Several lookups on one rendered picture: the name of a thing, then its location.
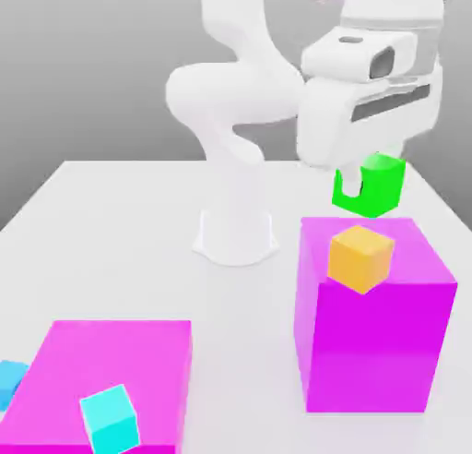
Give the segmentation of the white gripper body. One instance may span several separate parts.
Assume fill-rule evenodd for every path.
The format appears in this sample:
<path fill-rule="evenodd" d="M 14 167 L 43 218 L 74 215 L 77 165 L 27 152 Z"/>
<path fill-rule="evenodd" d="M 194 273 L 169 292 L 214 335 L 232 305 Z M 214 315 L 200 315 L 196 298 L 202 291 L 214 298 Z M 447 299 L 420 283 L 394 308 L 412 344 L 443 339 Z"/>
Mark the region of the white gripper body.
<path fill-rule="evenodd" d="M 312 78 L 301 97 L 297 153 L 311 166 L 335 169 L 400 146 L 434 128 L 442 90 L 439 64 L 412 81 Z"/>

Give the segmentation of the small green cube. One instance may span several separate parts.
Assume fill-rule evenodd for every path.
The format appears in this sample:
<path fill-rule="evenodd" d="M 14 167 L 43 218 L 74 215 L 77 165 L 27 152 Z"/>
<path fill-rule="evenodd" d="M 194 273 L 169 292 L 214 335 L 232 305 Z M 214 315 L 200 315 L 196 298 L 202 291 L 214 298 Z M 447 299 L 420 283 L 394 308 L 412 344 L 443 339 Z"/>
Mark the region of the small green cube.
<path fill-rule="evenodd" d="M 332 204 L 362 217 L 378 218 L 400 201 L 406 162 L 382 153 L 370 155 L 360 167 L 361 188 L 356 197 L 342 190 L 343 175 L 336 170 Z"/>

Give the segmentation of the small orange cube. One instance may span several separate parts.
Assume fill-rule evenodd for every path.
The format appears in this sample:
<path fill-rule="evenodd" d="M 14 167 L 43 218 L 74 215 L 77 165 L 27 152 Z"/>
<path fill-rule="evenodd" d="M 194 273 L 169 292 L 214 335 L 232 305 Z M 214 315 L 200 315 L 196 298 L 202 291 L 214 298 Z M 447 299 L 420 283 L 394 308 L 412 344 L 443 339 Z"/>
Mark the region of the small orange cube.
<path fill-rule="evenodd" d="M 350 290 L 366 294 L 388 278 L 395 241 L 355 225 L 330 242 L 327 276 Z"/>

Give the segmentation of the small cyan cube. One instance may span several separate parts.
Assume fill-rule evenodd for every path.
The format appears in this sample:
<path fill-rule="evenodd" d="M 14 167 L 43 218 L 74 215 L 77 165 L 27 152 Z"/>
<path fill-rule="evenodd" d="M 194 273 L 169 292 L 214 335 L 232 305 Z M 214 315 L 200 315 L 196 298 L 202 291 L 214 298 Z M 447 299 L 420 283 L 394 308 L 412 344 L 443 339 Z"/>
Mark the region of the small cyan cube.
<path fill-rule="evenodd" d="M 93 454 L 122 454 L 141 444 L 136 410 L 124 384 L 79 401 Z"/>

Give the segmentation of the small blue cube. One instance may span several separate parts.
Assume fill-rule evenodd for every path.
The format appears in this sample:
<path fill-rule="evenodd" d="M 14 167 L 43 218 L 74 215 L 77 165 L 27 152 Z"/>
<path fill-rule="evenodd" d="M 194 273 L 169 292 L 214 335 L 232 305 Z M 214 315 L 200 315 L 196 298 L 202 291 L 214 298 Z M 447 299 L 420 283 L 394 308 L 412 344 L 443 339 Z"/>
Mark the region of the small blue cube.
<path fill-rule="evenodd" d="M 4 412 L 13 399 L 29 366 L 21 362 L 0 361 L 0 412 Z"/>

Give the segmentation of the tall large magenta box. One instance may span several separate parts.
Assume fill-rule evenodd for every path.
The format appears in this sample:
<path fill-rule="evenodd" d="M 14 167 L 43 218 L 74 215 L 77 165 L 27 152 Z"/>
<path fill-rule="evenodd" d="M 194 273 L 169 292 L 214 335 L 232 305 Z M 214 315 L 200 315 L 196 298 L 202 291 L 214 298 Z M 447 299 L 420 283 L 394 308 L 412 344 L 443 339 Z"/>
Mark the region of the tall large magenta box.
<path fill-rule="evenodd" d="M 395 240 L 386 282 L 327 276 L 331 238 L 361 225 Z M 457 282 L 410 218 L 301 219 L 294 340 L 307 412 L 424 412 Z"/>

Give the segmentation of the flat large magenta box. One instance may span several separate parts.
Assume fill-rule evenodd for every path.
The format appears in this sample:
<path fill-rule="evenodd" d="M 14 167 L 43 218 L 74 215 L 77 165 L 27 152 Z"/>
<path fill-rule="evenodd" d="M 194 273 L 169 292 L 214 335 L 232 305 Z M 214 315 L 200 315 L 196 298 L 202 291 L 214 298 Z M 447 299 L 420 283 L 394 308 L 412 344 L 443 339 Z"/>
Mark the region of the flat large magenta box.
<path fill-rule="evenodd" d="M 79 401 L 124 384 L 141 444 L 183 454 L 192 364 L 188 320 L 53 322 L 0 422 L 0 454 L 93 454 Z"/>

